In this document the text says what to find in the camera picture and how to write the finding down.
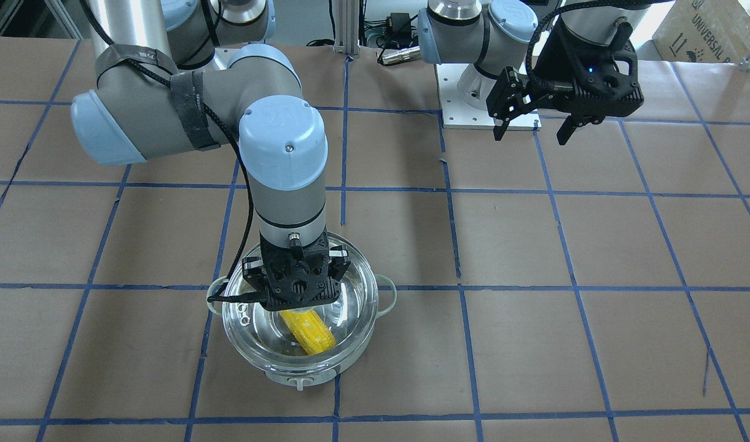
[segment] pot handle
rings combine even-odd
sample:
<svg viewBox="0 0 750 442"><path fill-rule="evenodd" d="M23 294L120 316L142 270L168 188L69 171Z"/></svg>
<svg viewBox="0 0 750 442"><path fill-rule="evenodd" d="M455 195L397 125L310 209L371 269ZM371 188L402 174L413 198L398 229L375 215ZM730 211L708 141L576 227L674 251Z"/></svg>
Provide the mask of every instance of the pot handle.
<svg viewBox="0 0 750 442"><path fill-rule="evenodd" d="M208 287L208 290L206 291L206 299L214 295L214 292L217 291L217 287L226 282L228 282L228 279L226 276L220 277L220 279L217 279L214 282L212 282L211 285ZM222 316L222 314L219 311L217 311L216 308L214 308L213 302L206 301L206 305L208 306L208 310L211 313L215 314L216 316Z"/></svg>
<svg viewBox="0 0 750 442"><path fill-rule="evenodd" d="M385 310L378 310L377 314L375 314L375 319L377 319L388 313L389 311L394 310L394 306L397 305L397 286L394 285L394 281L392 281L389 277L383 276L382 274L376 274L375 280L379 282L385 282L391 288L391 293L393 295L393 297L391 298L391 304L389 304L389 306L386 307Z"/></svg>

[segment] blue tape grid line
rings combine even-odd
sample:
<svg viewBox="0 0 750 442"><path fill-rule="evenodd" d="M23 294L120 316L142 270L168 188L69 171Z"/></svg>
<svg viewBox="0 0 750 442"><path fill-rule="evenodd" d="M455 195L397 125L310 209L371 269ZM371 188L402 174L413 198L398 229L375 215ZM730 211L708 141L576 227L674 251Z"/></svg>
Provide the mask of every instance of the blue tape grid line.
<svg viewBox="0 0 750 442"><path fill-rule="evenodd" d="M544 151L541 148L541 142L538 139L538 131L533 132L533 139L536 143L536 150L538 151L538 159L541 162L541 171L544 173L544 182L547 185L547 191L549 194L549 202L552 205L552 212L555 215L555 221L558 224L558 235L560 236L560 246L563 247L563 255L566 258L566 267L568 268L569 278L571 279L571 287L574 289L574 297L577 300L577 308L579 308L580 319L582 319L582 325L585 328L585 335L588 339L588 346L590 347L590 354L593 358L593 366L596 369L596 377L599 379L599 386L601 389L601 397L604 403L604 409L607 412L607 421L610 425L610 432L612 434L613 442L619 442L618 430L615 427L614 414L610 405L610 397L607 392L607 383L604 381L604 374L601 369L601 363L599 361L599 355L596 350L596 343L593 341L593 332L590 329L588 323L588 314L585 312L585 303L582 302L582 295L580 294L579 286L577 285L577 278L574 276L574 265L571 263L571 254L569 254L568 243L566 242L566 235L563 232L563 223L560 221L560 212L558 211L557 201L555 201L555 192L552 190L552 180L549 179L549 168L544 160Z"/></svg>
<svg viewBox="0 0 750 442"><path fill-rule="evenodd" d="M102 260L102 253L104 251L105 244L107 244L107 238L110 235L110 230L113 227L113 220L115 219L115 214L117 213L117 210L119 210L121 197L125 190L124 184L127 182L128 174L130 173L130 171L131 171L131 165L127 166L127 168L124 170L123 177L121 178L121 185L119 185L119 191L117 191L115 201L112 204L110 215L107 218L107 225L105 226L104 233L102 234L102 238L99 241L99 247L96 249L96 257L93 260L93 264L91 266L91 272L88 274L89 285L93 283L94 277L96 277L96 270L99 268L99 262ZM77 314L75 314L74 316L74 323L72 324L72 330L71 330L71 333L69 333L69 341L66 342L66 349L64 349L63 351L63 358L61 359L61 364L58 367L58 374L55 376L55 383L52 386L50 399L48 400L47 406L44 409L44 417L42 418L41 425L39 425L39 433L37 434L37 437L36 437L37 442L41 442L44 439L44 432L47 430L47 425L52 415L52 409L54 408L55 400L58 397L58 390L60 390L61 388L63 375L66 372L66 366L69 364L69 356L71 355L72 347L74 347L74 341L77 338L77 331L80 328L80 320L82 319L83 311L85 310L85 305L88 303L88 295L90 293L91 293L90 288L87 288L85 289L85 291L83 291L82 298L80 299L80 305L77 307Z"/></svg>
<svg viewBox="0 0 750 442"><path fill-rule="evenodd" d="M473 420L478 442L484 442L484 427L481 423L481 405L479 404L479 382L475 375L475 360L473 359L473 339L471 338L470 318L467 315L467 297L465 291L459 288L459 305L462 308L462 327L465 330L465 350L467 351L467 369L470 371L471 395L473 399Z"/></svg>
<svg viewBox="0 0 750 442"><path fill-rule="evenodd" d="M43 289L43 290L207 290L208 285L154 285L154 284L72 284L72 283L58 283L58 284L43 284L33 282L0 282L0 289ZM578 285L577 288L582 292L683 292L689 290L690 292L734 292L734 293L750 293L750 287L737 287L737 286L715 286L715 285L701 285L701 286L661 286L661 285ZM397 285L397 290L401 292L430 292L430 291L457 291L458 289L464 289L465 291L481 291L490 290L495 292L570 292L574 290L571 285Z"/></svg>
<svg viewBox="0 0 750 442"><path fill-rule="evenodd" d="M334 414L332 415L332 442L339 442L339 405L342 402L342 374L334 378Z"/></svg>
<svg viewBox="0 0 750 442"><path fill-rule="evenodd" d="M644 173L642 173L642 167L641 165L639 165L639 160L636 158L636 152L634 151L634 148L632 146L631 139L628 137L628 132L625 129L623 122L619 122L619 125L621 128L621 132L623 133L623 138L625 140L625 143L628 146L628 151L630 152L632 159L634 160L634 165L636 166L636 171L639 174L639 179L641 179L642 185L645 188L645 191L647 193L650 193L650 187L647 184L647 179L645 179ZM681 280L681 284L684 286L684 293L686 293L686 298L689 301L689 306L692 308L694 319L695 321L697 321L697 327L700 328L700 333L701 333L701 336L703 337L703 341L705 342L705 346L707 348L709 358L711 359L712 363L714 364L714 367L716 368L716 373L721 383L721 387L723 388L725 395L727 397L727 401L729 402L729 406L731 409L730 411L735 416L738 429L740 430L740 434L743 437L743 442L749 442L749 437L746 436L746 429L743 427L743 422L740 419L739 411L737 409L737 406L735 405L734 399L732 399L732 394L729 390L727 381L725 380L724 372L721 370L721 366L718 363L716 352L711 347L711 340L708 339L708 334L703 325L703 320L700 317L700 313L697 310L697 305L694 302L694 297L692 296L692 292L689 290L689 288L687 288L686 277L684 276L683 269L681 268L681 262L680 260L678 260L678 256L675 254L675 248L672 245L672 241L670 241L670 236L667 233L667 229L664 225L664 221L662 220L661 213L659 213L658 211L658 206L656 205L655 198L653 198L653 196L650 196L650 195L647 198L650 201L650 206L653 208L653 213L656 217L656 222L658 223L659 229L661 229L662 236L664 237L664 242L666 243L666 246L667 246L667 250L670 252L670 257L672 257L673 264L675 265L675 270L678 272L678 278Z"/></svg>
<svg viewBox="0 0 750 442"><path fill-rule="evenodd" d="M708 135L708 139L711 140L711 144L714 146L714 149L716 150L716 155L719 157L721 161L721 165L724 166L724 169L727 172L727 176L729 176L729 179L732 181L732 185L734 185L736 192L740 196L740 201L743 202L743 206L746 208L746 212L748 212L750 216L749 202L746 201L745 198L743 198L743 192L740 191L740 186L738 185L738 182L735 180L734 174L732 174L732 171L729 169L729 165L727 165L727 162L724 159L724 155L721 154L721 150L718 146L718 143L714 139L714 135L711 133L711 128L709 128L708 123L706 123L705 118L703 118L703 114L701 114L700 108L697 107L697 103L694 103L694 99L692 98L691 93L689 93L689 88L686 87L686 83L684 83L683 79L681 78L681 73L678 72L678 67L675 66L675 64L670 64L670 66L672 67L672 70L675 73L675 78L678 79L678 83L681 84L681 88L683 89L683 92L686 94L686 98L689 99L689 103L692 104L692 108L694 109L694 112L697 113L697 118L700 119L700 123L701 125L703 125L703 129L705 129L705 133Z"/></svg>
<svg viewBox="0 0 750 442"><path fill-rule="evenodd" d="M61 72L61 76L58 78L58 83L55 85L55 89L52 90L52 95L50 95L50 101L55 100L55 97L57 97L58 91L61 89L61 85L63 84L63 81L66 78L66 74L69 72L69 67L71 67L72 62L74 61L74 56L77 55L77 50L79 48L80 48L80 41L78 40L74 44L74 48L72 49L72 53L69 56L69 60L66 62L66 66L64 66L64 68L63 68L63 72ZM47 104L46 106L44 106L44 111L41 112L41 117L39 118L39 121L38 121L35 129L33 129L33 133L31 134L30 139L28 140L28 143L26 144L25 149L23 149L23 154L21 154L21 156L17 160L17 163L15 165L15 170L12 171L12 178L9 179L9 181L6 184L6 188L4 188L4 192L1 193L1 197L0 197L0 211L1 211L1 206L4 205L4 201L6 200L7 194L9 194L9 189L12 188L12 182L15 180L15 177L17 176L17 173L20 170L20 166L23 165L23 160L25 159L26 154L30 151L31 146L35 142L36 137L39 134L39 129L41 129L41 127L43 126L44 120L46 120L47 114L48 114L48 112L50 112L50 108L51 108L51 106L49 104Z"/></svg>
<svg viewBox="0 0 750 442"><path fill-rule="evenodd" d="M652 417L652 416L716 416L731 415L729 408L691 408L691 409L625 409L613 411L615 417ZM750 414L750 408L740 409L740 414ZM564 420L564 419L605 419L605 411L566 411L559 413L484 413L482 421L504 420ZM214 424L307 424L339 422L426 422L426 421L473 421L473 414L369 414L361 416L232 416L232 417L198 417L195 425ZM35 426L41 425L43 419L0 419L0 426ZM121 417L97 417L97 419L49 419L47 425L187 425L187 417L154 417L153 419L121 419Z"/></svg>
<svg viewBox="0 0 750 442"><path fill-rule="evenodd" d="M64 70L63 75L61 76L60 83L63 83L63 79L65 78L66 71L69 68L69 65L72 62L72 59L74 59L74 55L77 51L77 47L74 48L74 51L72 51L71 58L69 59L68 66ZM397 111L397 110L388 110L388 109L364 109L364 108L349 108L347 106L347 89L348 89L348 70L347 70L347 64L349 61L346 60L345 68L346 68L346 84L345 84L345 106L343 108L319 108L319 109L328 109L328 110L342 110L344 112L386 112L386 113L429 113L429 114L436 114L438 115L442 122L442 114L440 111L437 110L408 110L408 111ZM36 134L38 132L38 129L41 127L41 124L44 122L44 118L46 117L46 114L48 112L48 109L50 106L68 106L68 104L71 103L63 103L62 101L54 101L55 95L57 95L58 88L60 87L60 83L58 83L57 89L55 89L55 92L53 93L53 97L50 101L0 101L0 104L35 104L35 106L46 106L46 110L40 120L40 123L38 123L37 129L35 129L34 134L32 136L31 142L29 142L29 145L26 148L29 149L30 145L33 142L33 139L35 139ZM689 95L689 92L687 92L687 97L689 97L689 100L691 101L692 98ZM750 123L730 123L730 122L706 122L701 118L700 113L697 110L697 107L695 107L695 111L697 111L698 116L700 117L700 121L666 121L666 120L641 120L640 118L619 118L619 121L642 121L642 122L657 122L657 123L681 123L681 124L688 124L688 123L701 123L703 126L706 127L706 131L709 134L709 137L711 137L711 142L714 143L714 147L717 148L717 145L715 145L715 142L712 138L711 133L709 133L709 129L707 129L707 125L734 125L734 126L750 126ZM347 124L346 121L344 122L344 129L346 131ZM441 140L442 140L442 126L440 129L441 134ZM344 140L343 147L346 147L346 139ZM443 143L442 140L442 151L445 151L445 143ZM743 200L743 203L746 205L746 208L748 209L748 212L750 213L750 207L748 207L748 204L746 203L746 199L750 198L750 195L745 195L740 192L740 188L737 187L737 184L734 180L734 177L732 176L732 173L729 171L729 168L726 165L726 162L721 155L721 152L717 148L717 154L719 155L722 163L725 165L725 168L728 171L728 174L733 181L733 184L736 185L736 188L738 190L737 195L715 195L715 194L653 194L650 192L650 190L647 189L646 184L646 192L645 193L609 193L609 192L569 192L569 191L542 191L542 190L466 190L465 188L459 188L459 190L455 190L455 188L450 187L450 178L448 178L448 167L447 165L444 165L445 168L445 174L447 177L446 182L446 188L444 190L440 190L439 188L348 188L346 187L346 182L343 181L343 186L341 188L329 188L329 190L343 190L343 192L346 193L347 190L350 191L423 191L423 192L442 192L445 191L448 194L451 193L539 193L539 194L548 194L551 196L551 199L554 200L554 197L552 194L585 194L585 195L616 195L616 196L648 196L648 198L652 198L653 196L678 196L678 198L739 198ZM229 224L229 215L232 207L232 193L235 188L244 188L242 185L235 185L235 176L232 179L231 185L212 185L212 184L196 184L196 185L186 185L186 184L128 184L127 178L128 178L128 172L130 171L130 168L127 167L127 170L125 171L124 177L122 181L117 184L116 182L102 182L102 184L96 184L96 182L28 182L28 181L12 181L10 182L4 182L0 181L0 184L7 185L7 189L10 185L105 185L106 187L119 187L119 198L124 190L125 187L200 187L200 188L229 188L231 191L231 195L229 196L228 201L228 207L227 212L225 215L225 224L223 226L223 232L222 232L222 239L220 241L220 252L217 256L217 266L215 269L215 275L217 275L221 268L221 257L223 256L223 246L224 246L224 237L226 235L226 229ZM343 178L345 178L345 172L346 170L343 169ZM549 182L549 174L545 174L545 178ZM3 202L5 195L2 196L0 200L0 205ZM705 415L705 414L734 414L736 415L736 419L739 423L739 428L741 430L741 433L744 437L744 440L748 440L745 434L745 430L743 430L743 425L740 422L740 417L738 414L750 414L750 408L748 409L738 409L734 405L734 402L732 402L732 397L729 395L729 389L725 387L725 391L728 394L728 399L731 401L731 408L729 409L648 409L648 411L611 411L609 409L608 411L593 411L593 412L574 412L574 413L534 413L534 414L481 414L478 410L478 389L475 385L475 366L472 361L472 350L471 350L471 342L470 342L470 332L469 332L469 324L467 324L467 305L464 299L464 291L465 290L483 290L483 289L491 289L491 290L574 290L575 294L577 295L577 299L580 302L579 298L579 291L580 290L619 290L619 291L686 291L687 296L689 296L689 300L692 303L692 308L695 311L695 318L697 318L698 325L700 325L701 330L704 334L703 326L701 325L701 319L698 316L697 309L695 309L695 305L693 304L693 299L691 297L691 292L694 291L748 291L750 292L750 287L689 287L686 286L686 282L684 283L683 287L605 287L605 286L578 286L572 280L573 285L572 286L534 286L534 287L517 287L517 286L497 286L497 285L432 285L432 286L422 286L422 285L404 285L400 286L400 290L454 290L457 289L461 293L461 302L463 303L464 308L464 322L465 322L465 329L466 329L466 344L467 344L467 350L468 355L470 358L469 364L471 368L471 389L473 390L474 395L474 408L475 412L473 414L451 414L451 415L444 415L444 416L434 416L434 415L407 415L407 416L389 416L389 415L375 415L375 416L356 416L356 417L339 417L338 413L338 407L339 407L339 377L335 378L335 413L332 416L329 417L201 417L201 419L196 419L192 413L190 413L190 417L187 417L186 419L91 419L91 420L83 420L83 419L50 419L49 413L52 412L52 406L54 406L55 397L57 397L58 389L60 388L60 377L63 377L63 372L66 369L66 362L68 361L69 353L71 352L71 344L74 342L74 337L77 333L77 327L80 322L80 316L82 315L82 308L85 305L85 302L87 300L88 292L91 291L91 289L131 289L131 290L152 290L152 289L175 289L175 290L197 290L197 289L207 289L207 285L172 285L172 286L160 286L160 285L95 285L92 284L92 279L95 273L96 269L103 251L104 243L107 241L107 236L109 234L112 221L114 218L114 214L117 210L117 205L119 202L114 203L114 207L111 210L111 216L108 218L108 224L105 229L105 233L103 235L102 241L100 243L100 248L97 251L97 257L94 262L94 265L92 267L92 274L89 275L88 283L83 284L13 284L13 283L3 283L0 284L0 287L2 288L19 288L24 286L32 286L33 288L37 289L52 289L52 288L61 288L61 289L83 289L85 291L83 295L82 302L80 302L80 308L78 308L77 317L75 319L74 327L72 328L71 333L71 342L68 343L68 347L66 348L66 352L64 355L64 359L62 361L62 366L60 369L60 373L58 374L57 383L54 385L53 392L51 394L51 400L48 404L48 409L45 411L45 417L43 419L0 419L0 425L40 425L40 433L39 436L37 436L37 440L41 440L41 438L44 436L44 427L46 425L107 425L107 424L142 424L142 425L158 425L158 424L166 424L166 423L173 423L178 425L186 424L187 427L191 426L192 424L213 424L213 423L299 423L299 422L332 422L335 425L334 430L334 440L338 440L338 423L339 422L384 422L384 421L425 421L425 420L475 420L477 423L477 432L479 435L479 440L482 440L482 432L480 429L480 422L481 420L491 420L491 419L582 419L583 417L608 417L610 421L612 421L613 417L625 417L625 416L654 416L654 415ZM453 218L451 218L451 229L454 230L453 227ZM568 258L568 250L564 250L566 254L566 258ZM205 333L204 333L204 347L207 345L207 336L208 336L208 328L206 327ZM707 341L707 336L704 334L704 338L706 340L706 344L709 345L709 341ZM717 373L720 376L720 379L723 380L723 374L721 373L721 368L718 366L717 361L714 359L714 364L717 369ZM201 378L201 369L198 369L198 376L195 380L195 392L193 394L193 400L192 400L192 406L193 408L196 408L196 395L198 395L198 385L200 384L200 378ZM190 439L190 430L187 428L187 440Z"/></svg>
<svg viewBox="0 0 750 442"><path fill-rule="evenodd" d="M11 185L52 185L53 187L118 187L118 182L102 181L34 181L18 180L10 182ZM0 179L0 185L9 185L9 181ZM180 182L127 182L127 187L152 187L152 188L229 188L228 184L180 184ZM245 184L235 184L235 188L246 188ZM326 190L345 192L419 192L419 193L444 193L446 188L441 187L350 187L350 185L328 185ZM538 188L451 188L452 193L511 193L527 195L549 195L546 190ZM555 195L580 195L580 196L662 196L662 198L722 198L750 200L750 194L736 193L647 193L647 192L619 192L619 191L596 191L596 190L554 190Z"/></svg>
<svg viewBox="0 0 750 442"><path fill-rule="evenodd" d="M0 104L26 104L27 106L72 106L70 101L20 101L0 100Z"/></svg>
<svg viewBox="0 0 750 442"><path fill-rule="evenodd" d="M232 214L232 205L235 199L235 184L238 180L239 165L235 163L232 169L232 175L230 179L228 201L225 208L225 218L222 221L222 232L219 238L219 251L217 252L217 263L214 266L214 277L212 281L217 280L220 276L222 262L225 257L225 243L227 242L227 234L230 226L230 216ZM200 400L200 386L203 381L203 372L206 366L206 358L208 355L208 341L211 335L211 324L214 320L214 314L209 311L206 317L206 324L203 327L203 342L200 344L200 357L197 358L197 371L195 372L195 384L192 387L192 402L189 403L189 417L187 418L186 431L184 432L184 442L190 442L192 440L192 430L195 424L195 416L197 415L197 403Z"/></svg>
<svg viewBox="0 0 750 442"><path fill-rule="evenodd" d="M349 115L348 102L350 98L350 62L354 59L352 56L346 56L345 58L345 83L343 86L343 108L342 110L342 191L339 196L340 209L339 209L339 225L344 226L345 218L347 213L347 120Z"/></svg>
<svg viewBox="0 0 750 442"><path fill-rule="evenodd" d="M445 153L445 136L443 134L443 115L437 113L437 132L439 132L440 152ZM454 217L454 198L451 192L451 174L448 171L448 163L440 158L443 167L443 179L445 180L445 198L448 204L448 226L451 233L451 248L454 252L454 269L457 279L462 278L462 266L459 262L459 242L456 237L456 219ZM459 290L459 307L462 311L462 326L465 332L465 352L467 354L467 370L471 384L471 402L473 403L473 419L475 421L476 440L484 442L484 428L481 423L481 407L479 405L479 383L475 375L475 360L473 358L473 340L471 338L470 318L467 315L467 298L461 283L457 285Z"/></svg>

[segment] black cable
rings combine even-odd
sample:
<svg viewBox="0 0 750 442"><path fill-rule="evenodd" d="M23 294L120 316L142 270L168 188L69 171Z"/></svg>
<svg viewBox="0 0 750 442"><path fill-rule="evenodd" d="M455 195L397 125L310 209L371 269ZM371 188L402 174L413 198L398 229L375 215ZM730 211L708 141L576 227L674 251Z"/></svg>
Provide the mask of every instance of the black cable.
<svg viewBox="0 0 750 442"><path fill-rule="evenodd" d="M542 84L543 87L549 89L546 81L538 78L533 73L533 50L536 43L538 43L538 40L541 39L541 33L543 32L544 28L546 28L549 23L552 22L553 18L559 16L560 14L563 14L563 12L577 11L579 9L587 8L599 8L602 6L614 6L616 8L623 8L628 6L645 6L653 5L655 3L667 2L672 2L672 0L594 0L593 2L574 3L574 5L567 5L561 8L557 8L554 11L549 12L549 14L544 16L544 18L542 18L541 21L538 22L536 30L533 31L533 36L530 37L530 41L527 44L527 53L525 54L525 73L527 73L530 81Z"/></svg>
<svg viewBox="0 0 750 442"><path fill-rule="evenodd" d="M364 44L364 12L367 3L365 0L358 0L358 44Z"/></svg>
<svg viewBox="0 0 750 442"><path fill-rule="evenodd" d="M184 58L184 61L182 61L180 63L176 63L176 65L178 66L178 68L183 69L182 66L186 66L186 64L192 58L195 58L195 56L197 56L197 54L200 53L200 51L203 50L204 47L206 47L206 44L208 44L208 42L211 40L211 33L215 33L217 31L217 28L219 27L219 22L222 20L222 11L225 10L224 8L225 8L225 3L220 2L219 3L219 14L217 14L217 20L214 23L214 27L213 27L214 30L212 30L212 31L210 29L208 30L208 36L206 36L206 39L204 39L203 42L200 43L200 47L196 48L195 52L192 52L192 55L187 56L187 58Z"/></svg>
<svg viewBox="0 0 750 442"><path fill-rule="evenodd" d="M327 47L328 45L333 45L334 40L332 39L316 39L312 40L311 42L307 43L308 47Z"/></svg>
<svg viewBox="0 0 750 442"><path fill-rule="evenodd" d="M410 25L414 20L416 20L416 17L419 17L419 14L416 14L413 17L410 17L410 20L403 23L402 26L400 26L400 28L397 29L396 31L394 30L391 31L391 34L389 34L388 39L386 40L386 43L383 45L382 50L380 50L380 55L377 56L378 64L383 64L383 54L386 53L386 46L388 45L388 43L391 42L391 39L393 39L394 36L396 36L396 34L399 34L402 31L402 29L405 29L405 26Z"/></svg>
<svg viewBox="0 0 750 442"><path fill-rule="evenodd" d="M88 22L91 23L91 27L94 31L96 31L97 34L99 34L100 39L102 39L103 42L107 43L107 45L114 45L115 42L111 37L108 35L108 33L105 32L105 30L102 28L102 25L100 25L99 20L96 19L96 17L93 14L93 11L91 11L91 8L88 6L88 2L86 0L80 0L80 7L82 8L83 12L85 12L85 17L88 19ZM135 68L138 72L141 72L143 75L147 76L148 78L153 79L154 81L164 85L165 87L170 87L170 80L165 79L156 73L151 72L138 61L133 60L127 60L127 64L131 67ZM233 151L235 152L235 159L238 160L238 165L241 168L241 171L243 173L243 180L246 184L246 196L249 198L249 209L248 209L248 215L246 216L246 228L243 230L243 237L241 238L241 244L238 248L238 252L235 254L235 258L232 261L232 266L230 266L230 271L227 274L227 278L231 279L232 274L235 273L235 267L238 261L241 258L241 255L243 254L243 249L246 247L246 240L249 238L249 232L252 229L252 220L254 218L254 202L252 201L252 190L251 186L249 185L249 174L246 173L246 166L243 164L243 159L241 158L241 153L238 148L238 143L235 140L235 137L233 136L230 129L227 127L224 121L221 120L219 115L214 112L211 108L209 108L208 104L203 103L203 111L206 112L206 115L208 115L209 118L211 118L211 121L214 122L220 129L223 135L225 135L225 138L227 138L228 142L230 143L230 146L232 147ZM215 296L218 296L221 294L227 286L227 283L222 284L219 286L219 289L217 290L217 293L215 293Z"/></svg>
<svg viewBox="0 0 750 442"><path fill-rule="evenodd" d="M330 18L330 33L336 40L336 22L334 21L334 3L333 0L328 0L328 17Z"/></svg>

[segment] cardboard box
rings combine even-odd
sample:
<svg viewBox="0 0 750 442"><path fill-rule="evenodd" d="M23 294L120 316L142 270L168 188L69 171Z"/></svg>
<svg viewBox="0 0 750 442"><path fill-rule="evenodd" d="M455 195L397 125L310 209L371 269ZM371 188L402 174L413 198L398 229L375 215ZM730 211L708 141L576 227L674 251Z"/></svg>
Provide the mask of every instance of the cardboard box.
<svg viewBox="0 0 750 442"><path fill-rule="evenodd" d="M750 52L750 0L677 0L653 43L668 61L740 63Z"/></svg>

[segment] corn cob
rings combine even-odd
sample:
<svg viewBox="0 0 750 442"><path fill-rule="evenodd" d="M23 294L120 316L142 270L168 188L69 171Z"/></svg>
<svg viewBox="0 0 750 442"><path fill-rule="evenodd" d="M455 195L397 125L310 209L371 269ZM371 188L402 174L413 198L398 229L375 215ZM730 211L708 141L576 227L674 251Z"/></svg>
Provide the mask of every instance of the corn cob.
<svg viewBox="0 0 750 442"><path fill-rule="evenodd" d="M336 345L336 339L316 311L282 310L279 316L307 355L325 352Z"/></svg>

